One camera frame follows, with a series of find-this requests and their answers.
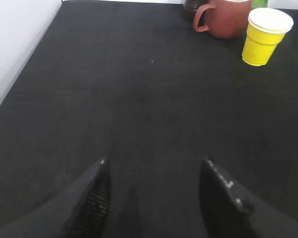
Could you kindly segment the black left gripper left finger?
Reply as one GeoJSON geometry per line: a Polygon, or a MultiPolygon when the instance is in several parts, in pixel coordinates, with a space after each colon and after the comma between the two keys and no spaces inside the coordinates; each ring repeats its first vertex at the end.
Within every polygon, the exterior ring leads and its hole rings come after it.
{"type": "Polygon", "coordinates": [[[99,238],[110,203],[110,161],[102,158],[57,196],[2,226],[0,238],[99,238]]]}

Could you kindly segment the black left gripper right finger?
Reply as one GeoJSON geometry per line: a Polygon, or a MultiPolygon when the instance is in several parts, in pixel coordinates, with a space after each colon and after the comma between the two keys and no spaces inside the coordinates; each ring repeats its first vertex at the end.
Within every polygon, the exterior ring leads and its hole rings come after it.
{"type": "Polygon", "coordinates": [[[200,166],[200,211],[211,238],[298,238],[296,220],[208,158],[200,166]]]}

